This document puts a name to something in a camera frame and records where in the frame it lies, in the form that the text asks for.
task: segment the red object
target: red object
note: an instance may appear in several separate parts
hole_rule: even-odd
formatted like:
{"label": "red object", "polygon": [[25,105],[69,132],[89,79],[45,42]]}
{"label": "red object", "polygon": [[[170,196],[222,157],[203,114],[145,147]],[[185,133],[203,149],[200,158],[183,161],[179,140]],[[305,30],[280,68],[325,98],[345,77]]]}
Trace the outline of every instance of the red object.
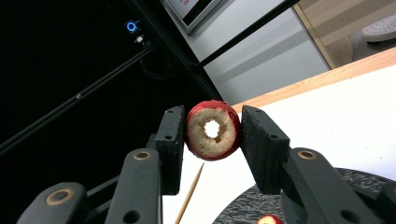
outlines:
{"label": "red object", "polygon": [[257,224],[283,224],[283,222],[274,215],[265,215],[257,221]]}
{"label": "red object", "polygon": [[[214,120],[218,136],[209,137],[205,125]],[[189,151],[205,161],[218,161],[233,154],[240,144],[241,123],[235,110],[222,101],[202,101],[186,117],[185,142]]]}

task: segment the blue light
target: blue light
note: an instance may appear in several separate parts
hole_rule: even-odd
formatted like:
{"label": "blue light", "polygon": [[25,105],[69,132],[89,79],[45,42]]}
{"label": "blue light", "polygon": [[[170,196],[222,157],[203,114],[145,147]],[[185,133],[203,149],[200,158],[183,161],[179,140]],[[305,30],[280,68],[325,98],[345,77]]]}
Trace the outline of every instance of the blue light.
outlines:
{"label": "blue light", "polygon": [[137,30],[137,26],[133,21],[128,21],[125,24],[126,29],[128,30],[129,33],[133,33]]}

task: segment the white wall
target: white wall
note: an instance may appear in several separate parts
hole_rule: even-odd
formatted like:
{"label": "white wall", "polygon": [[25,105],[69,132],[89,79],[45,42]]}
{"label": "white wall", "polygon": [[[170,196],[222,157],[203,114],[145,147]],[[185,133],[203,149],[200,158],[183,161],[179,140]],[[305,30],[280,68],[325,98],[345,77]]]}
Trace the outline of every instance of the white wall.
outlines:
{"label": "white wall", "polygon": [[[192,36],[179,30],[201,61],[280,2],[228,1]],[[318,75],[329,67],[294,11],[288,9],[205,70],[224,100],[234,105]]]}

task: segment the apple slice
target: apple slice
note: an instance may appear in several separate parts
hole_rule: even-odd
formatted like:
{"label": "apple slice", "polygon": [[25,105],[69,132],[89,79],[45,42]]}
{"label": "apple slice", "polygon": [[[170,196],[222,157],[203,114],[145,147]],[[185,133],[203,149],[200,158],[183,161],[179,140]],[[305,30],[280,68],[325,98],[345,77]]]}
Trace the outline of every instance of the apple slice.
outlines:
{"label": "apple slice", "polygon": [[[218,135],[211,137],[205,126],[214,120],[219,125]],[[186,117],[185,142],[189,151],[205,161],[218,161],[233,154],[240,143],[238,114],[222,101],[202,101]]]}
{"label": "apple slice", "polygon": [[274,215],[265,215],[257,221],[257,224],[282,224],[282,220]]}

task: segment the wooden skewer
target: wooden skewer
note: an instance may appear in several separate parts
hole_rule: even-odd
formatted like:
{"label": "wooden skewer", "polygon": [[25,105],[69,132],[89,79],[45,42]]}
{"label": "wooden skewer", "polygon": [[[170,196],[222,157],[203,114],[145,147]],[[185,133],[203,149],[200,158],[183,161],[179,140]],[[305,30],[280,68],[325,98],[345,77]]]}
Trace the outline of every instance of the wooden skewer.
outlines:
{"label": "wooden skewer", "polygon": [[178,215],[177,215],[175,224],[180,223],[180,220],[181,220],[181,218],[183,217],[184,212],[186,211],[187,205],[189,204],[190,199],[191,199],[191,196],[192,196],[192,194],[193,194],[194,191],[195,191],[195,187],[196,187],[197,184],[198,184],[198,180],[199,180],[199,177],[201,176],[201,172],[202,172],[202,169],[204,168],[204,164],[205,164],[205,163],[202,163],[201,168],[199,169],[199,171],[198,171],[196,177],[194,178],[194,180],[192,181],[192,184],[191,184],[189,193],[187,194],[186,199],[184,200],[184,203],[183,203],[183,205],[181,206],[180,211],[178,212]]}

